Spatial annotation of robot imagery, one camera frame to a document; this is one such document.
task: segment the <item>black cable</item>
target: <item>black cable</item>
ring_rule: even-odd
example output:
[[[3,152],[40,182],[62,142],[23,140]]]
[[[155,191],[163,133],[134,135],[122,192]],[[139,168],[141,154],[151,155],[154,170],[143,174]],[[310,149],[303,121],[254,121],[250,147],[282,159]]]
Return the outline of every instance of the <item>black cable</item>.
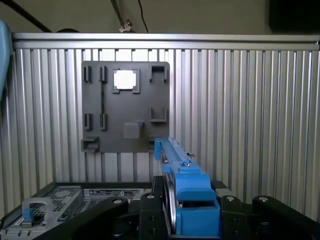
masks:
[[[149,30],[148,30],[148,27],[147,27],[147,24],[146,24],[146,21],[145,21],[145,18],[144,18],[144,10],[143,10],[143,8],[142,8],[141,1],[138,0],[138,3],[139,3],[140,10],[141,10],[142,22],[143,22],[143,24],[144,24],[144,27],[145,27],[146,32],[149,33]]]
[[[35,25],[37,28],[39,28],[43,32],[52,33],[52,31],[49,28],[43,25],[39,20],[37,20],[34,16],[28,13],[23,7],[21,7],[19,4],[17,4],[13,0],[0,0],[0,2],[7,5],[12,10],[16,11],[19,15],[24,17],[26,20],[28,20],[30,23]]]

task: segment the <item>metal handle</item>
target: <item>metal handle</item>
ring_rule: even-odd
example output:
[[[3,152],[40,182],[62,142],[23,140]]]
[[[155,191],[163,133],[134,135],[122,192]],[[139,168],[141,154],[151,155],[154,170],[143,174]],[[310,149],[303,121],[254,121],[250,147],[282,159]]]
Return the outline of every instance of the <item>metal handle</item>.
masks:
[[[22,202],[22,212],[24,212],[25,209],[29,209],[30,204],[45,204],[46,210],[43,218],[43,221],[45,223],[48,223],[48,221],[55,215],[54,204],[52,200],[48,197],[30,197],[25,199]]]

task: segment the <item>blue object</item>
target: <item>blue object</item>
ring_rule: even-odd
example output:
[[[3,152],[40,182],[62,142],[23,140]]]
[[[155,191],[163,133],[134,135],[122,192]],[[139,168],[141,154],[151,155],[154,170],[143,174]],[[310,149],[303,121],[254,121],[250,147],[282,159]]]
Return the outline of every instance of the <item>blue object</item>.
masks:
[[[174,176],[176,200],[195,202],[195,207],[176,208],[176,234],[219,236],[220,206],[209,175],[171,137],[155,140],[154,158],[160,160],[162,153],[167,163],[161,165],[161,170]],[[205,202],[205,206],[197,206],[197,202]]]
[[[2,99],[12,52],[13,48],[9,27],[0,20],[0,100]]]
[[[31,208],[26,208],[22,212],[24,223],[33,223],[35,221],[35,214]]]

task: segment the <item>black speaker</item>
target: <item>black speaker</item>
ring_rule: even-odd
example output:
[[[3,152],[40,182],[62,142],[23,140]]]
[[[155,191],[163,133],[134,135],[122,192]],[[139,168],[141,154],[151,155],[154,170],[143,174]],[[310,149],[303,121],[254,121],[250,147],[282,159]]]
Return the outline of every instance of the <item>black speaker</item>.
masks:
[[[320,0],[269,0],[269,26],[275,33],[320,33]]]

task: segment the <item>aluminum panel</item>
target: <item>aluminum panel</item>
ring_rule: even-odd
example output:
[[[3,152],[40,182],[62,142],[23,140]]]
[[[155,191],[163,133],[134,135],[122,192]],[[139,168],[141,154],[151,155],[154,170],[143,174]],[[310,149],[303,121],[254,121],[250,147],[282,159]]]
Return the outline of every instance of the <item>aluminum panel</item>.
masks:
[[[146,182],[161,174],[151,153],[81,152],[81,63],[103,60],[169,62],[170,135],[241,200],[273,196],[319,221],[319,36],[13,39],[0,111],[0,216],[53,180]]]

